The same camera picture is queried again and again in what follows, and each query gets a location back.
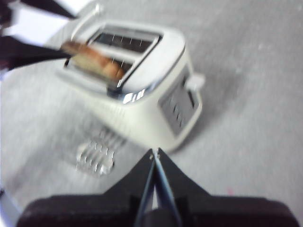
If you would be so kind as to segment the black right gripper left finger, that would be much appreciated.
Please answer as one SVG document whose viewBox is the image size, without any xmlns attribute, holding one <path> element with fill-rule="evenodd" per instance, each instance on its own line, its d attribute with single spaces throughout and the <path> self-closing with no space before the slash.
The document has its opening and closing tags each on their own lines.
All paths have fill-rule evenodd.
<svg viewBox="0 0 303 227">
<path fill-rule="evenodd" d="M 19 227 L 133 227 L 144 214 L 154 169 L 148 150 L 122 179 L 104 193 L 55 195 L 29 203 Z"/>
</svg>

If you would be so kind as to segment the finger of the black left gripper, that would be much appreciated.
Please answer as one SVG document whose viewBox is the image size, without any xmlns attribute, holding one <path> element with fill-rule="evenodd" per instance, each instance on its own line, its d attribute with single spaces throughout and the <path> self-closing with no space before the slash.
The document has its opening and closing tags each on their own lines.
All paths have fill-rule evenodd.
<svg viewBox="0 0 303 227">
<path fill-rule="evenodd" d="M 23 43 L 12 36 L 0 38 L 0 68 L 12 70 L 47 60 L 70 58 L 63 50 Z"/>
<path fill-rule="evenodd" d="M 29 5 L 31 7 L 48 11 L 63 17 L 76 19 L 78 18 L 76 15 L 71 13 L 68 9 L 61 6 L 59 3 L 57 3 L 54 0 L 21 0 L 20 2 Z"/>
</svg>

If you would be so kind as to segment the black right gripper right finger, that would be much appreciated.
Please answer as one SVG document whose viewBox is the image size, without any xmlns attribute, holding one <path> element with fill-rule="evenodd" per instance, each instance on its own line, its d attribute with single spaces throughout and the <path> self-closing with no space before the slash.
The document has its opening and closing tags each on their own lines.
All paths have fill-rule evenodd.
<svg viewBox="0 0 303 227">
<path fill-rule="evenodd" d="M 282 202 L 264 197 L 222 196 L 207 192 L 162 150 L 158 161 L 169 199 L 185 227 L 298 227 Z"/>
</svg>

